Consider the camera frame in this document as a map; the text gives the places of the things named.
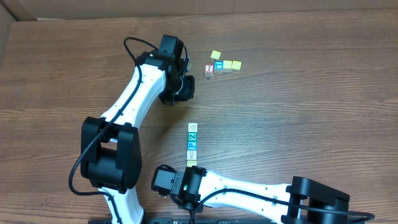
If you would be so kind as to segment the yellow block row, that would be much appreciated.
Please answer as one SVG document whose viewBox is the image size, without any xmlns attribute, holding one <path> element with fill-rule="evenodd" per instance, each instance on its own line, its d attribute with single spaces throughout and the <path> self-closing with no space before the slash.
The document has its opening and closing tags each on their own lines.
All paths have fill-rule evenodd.
<svg viewBox="0 0 398 224">
<path fill-rule="evenodd" d="M 232 64 L 233 64 L 233 62 L 231 60 L 224 60 L 223 61 L 223 72 L 224 73 L 231 73 Z"/>
<path fill-rule="evenodd" d="M 232 73 L 240 73 L 241 65 L 242 65 L 242 62 L 237 61 L 237 60 L 233 60 L 232 66 L 231 66 L 231 72 Z"/>
</svg>

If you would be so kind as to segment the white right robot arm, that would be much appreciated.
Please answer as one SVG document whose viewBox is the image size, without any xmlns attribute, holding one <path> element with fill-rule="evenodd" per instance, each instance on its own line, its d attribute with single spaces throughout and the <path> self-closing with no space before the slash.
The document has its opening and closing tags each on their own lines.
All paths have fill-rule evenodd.
<svg viewBox="0 0 398 224">
<path fill-rule="evenodd" d="M 204 201 L 204 206 L 234 207 L 266 217 L 273 222 L 282 223 L 282 217 L 300 218 L 299 209 L 288 205 L 257 198 L 257 195 L 300 205 L 309 199 L 313 208 L 348 211 L 350 196 L 342 191 L 304 177 L 293 177 L 291 184 L 264 185 L 223 177 L 201 167 L 187 167 L 180 177 L 180 188 L 176 190 L 181 207 L 188 210 L 198 208 L 204 198 L 219 190 Z"/>
</svg>

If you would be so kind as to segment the white W letter block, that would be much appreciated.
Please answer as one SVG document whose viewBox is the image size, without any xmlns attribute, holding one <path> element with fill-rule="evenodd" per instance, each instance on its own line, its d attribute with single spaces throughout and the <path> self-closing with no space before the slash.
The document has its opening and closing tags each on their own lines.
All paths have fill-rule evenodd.
<svg viewBox="0 0 398 224">
<path fill-rule="evenodd" d="M 198 131 L 197 123 L 188 123 L 188 132 L 189 133 L 196 133 L 197 131 Z"/>
</svg>

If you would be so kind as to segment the yellow block at top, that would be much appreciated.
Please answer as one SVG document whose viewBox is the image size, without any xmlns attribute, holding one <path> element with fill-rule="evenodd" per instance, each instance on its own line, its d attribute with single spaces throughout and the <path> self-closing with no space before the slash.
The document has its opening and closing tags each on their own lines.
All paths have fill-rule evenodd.
<svg viewBox="0 0 398 224">
<path fill-rule="evenodd" d="M 211 53 L 210 62 L 215 62 L 215 61 L 219 60 L 220 57 L 221 57 L 221 52 L 219 52 L 217 50 L 213 50 Z"/>
</svg>

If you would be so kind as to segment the red I letter block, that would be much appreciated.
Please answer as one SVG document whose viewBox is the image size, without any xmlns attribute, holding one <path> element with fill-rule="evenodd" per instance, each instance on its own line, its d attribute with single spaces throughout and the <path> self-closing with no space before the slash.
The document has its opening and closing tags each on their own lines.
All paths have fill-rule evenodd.
<svg viewBox="0 0 398 224">
<path fill-rule="evenodd" d="M 205 65 L 204 76 L 212 77 L 214 74 L 214 65 Z"/>
</svg>

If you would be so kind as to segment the blue picture block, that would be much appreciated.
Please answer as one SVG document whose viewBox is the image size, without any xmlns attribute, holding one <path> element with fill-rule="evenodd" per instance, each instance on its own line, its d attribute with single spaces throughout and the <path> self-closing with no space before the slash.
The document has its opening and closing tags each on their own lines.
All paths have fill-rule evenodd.
<svg viewBox="0 0 398 224">
<path fill-rule="evenodd" d="M 214 73 L 223 73 L 223 61 L 214 62 Z"/>
</svg>

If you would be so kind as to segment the yellow block middle row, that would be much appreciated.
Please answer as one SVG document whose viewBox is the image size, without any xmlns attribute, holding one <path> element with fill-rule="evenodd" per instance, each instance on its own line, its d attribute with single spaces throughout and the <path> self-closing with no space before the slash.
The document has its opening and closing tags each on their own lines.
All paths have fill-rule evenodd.
<svg viewBox="0 0 398 224">
<path fill-rule="evenodd" d="M 233 64 L 233 62 L 231 60 L 224 60 L 223 61 L 223 72 L 224 73 L 231 73 L 232 64 Z"/>
</svg>

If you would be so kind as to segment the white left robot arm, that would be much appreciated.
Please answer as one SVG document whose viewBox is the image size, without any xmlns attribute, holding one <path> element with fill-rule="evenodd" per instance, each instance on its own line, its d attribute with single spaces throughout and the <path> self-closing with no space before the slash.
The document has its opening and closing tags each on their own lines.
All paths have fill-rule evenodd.
<svg viewBox="0 0 398 224">
<path fill-rule="evenodd" d="M 135 58 L 131 81 L 100 118 L 87 117 L 81 127 L 81 154 L 72 172 L 80 170 L 108 204 L 107 223 L 141 223 L 136 184 L 142 169 L 139 128 L 156 98 L 163 102 L 193 97 L 195 79 L 187 75 L 189 57 L 155 49 Z"/>
</svg>

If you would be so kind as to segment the blue P letter block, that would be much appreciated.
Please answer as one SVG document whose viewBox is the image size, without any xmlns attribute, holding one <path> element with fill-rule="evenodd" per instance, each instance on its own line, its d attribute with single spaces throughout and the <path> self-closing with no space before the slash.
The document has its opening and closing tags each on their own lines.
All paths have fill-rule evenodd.
<svg viewBox="0 0 398 224">
<path fill-rule="evenodd" d="M 196 151 L 197 150 L 197 142 L 196 141 L 189 141 L 187 143 L 187 150 L 188 151 Z"/>
</svg>

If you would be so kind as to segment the white ice cream block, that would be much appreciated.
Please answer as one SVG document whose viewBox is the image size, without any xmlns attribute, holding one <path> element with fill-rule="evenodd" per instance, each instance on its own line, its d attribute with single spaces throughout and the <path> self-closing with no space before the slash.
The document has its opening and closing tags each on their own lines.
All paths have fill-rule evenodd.
<svg viewBox="0 0 398 224">
<path fill-rule="evenodd" d="M 189 160 L 189 161 L 197 160 L 197 152 L 196 151 L 187 151 L 187 160 Z"/>
</svg>

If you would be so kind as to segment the green Z letter block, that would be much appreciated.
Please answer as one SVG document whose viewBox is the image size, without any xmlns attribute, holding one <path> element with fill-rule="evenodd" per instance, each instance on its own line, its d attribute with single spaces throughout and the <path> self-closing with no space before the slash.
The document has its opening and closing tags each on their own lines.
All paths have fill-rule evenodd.
<svg viewBox="0 0 398 224">
<path fill-rule="evenodd" d="M 198 134 L 196 132 L 189 132 L 188 133 L 188 141 L 197 141 Z"/>
</svg>

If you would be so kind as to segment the yellow block right row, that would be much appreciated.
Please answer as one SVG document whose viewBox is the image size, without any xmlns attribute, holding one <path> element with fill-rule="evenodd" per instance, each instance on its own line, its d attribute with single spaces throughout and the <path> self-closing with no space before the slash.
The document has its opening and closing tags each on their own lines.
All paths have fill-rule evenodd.
<svg viewBox="0 0 398 224">
<path fill-rule="evenodd" d="M 232 66 L 231 66 L 231 72 L 232 73 L 240 73 L 241 65 L 242 65 L 242 62 L 237 61 L 237 60 L 233 60 Z"/>
</svg>

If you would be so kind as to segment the yellow K letter block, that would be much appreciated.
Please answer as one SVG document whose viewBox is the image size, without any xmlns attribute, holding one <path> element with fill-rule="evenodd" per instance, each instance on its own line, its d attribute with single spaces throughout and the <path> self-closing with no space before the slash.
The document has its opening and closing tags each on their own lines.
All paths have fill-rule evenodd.
<svg viewBox="0 0 398 224">
<path fill-rule="evenodd" d="M 196 160 L 188 160 L 187 161 L 187 167 L 192 167 L 192 166 L 196 166 L 196 165 L 197 165 Z"/>
</svg>

